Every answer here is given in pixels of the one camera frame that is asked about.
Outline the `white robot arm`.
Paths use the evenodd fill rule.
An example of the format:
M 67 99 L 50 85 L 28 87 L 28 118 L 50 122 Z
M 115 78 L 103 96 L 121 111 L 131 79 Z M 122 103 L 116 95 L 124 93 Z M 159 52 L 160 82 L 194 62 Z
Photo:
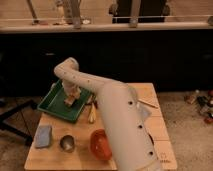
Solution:
M 68 58 L 54 73 L 96 95 L 118 171 L 164 171 L 144 125 L 146 118 L 136 90 L 121 81 L 80 72 L 77 66 L 74 58 Z

